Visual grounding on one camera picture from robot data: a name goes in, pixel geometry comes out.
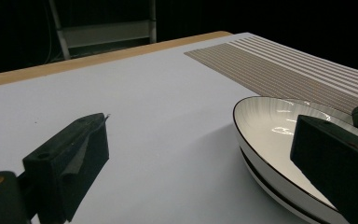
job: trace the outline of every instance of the white bowl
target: white bowl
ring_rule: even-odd
[[[245,98],[236,104],[233,116],[248,169],[269,195],[308,222],[348,223],[290,160],[298,115],[329,120],[358,135],[350,124],[301,103]]]

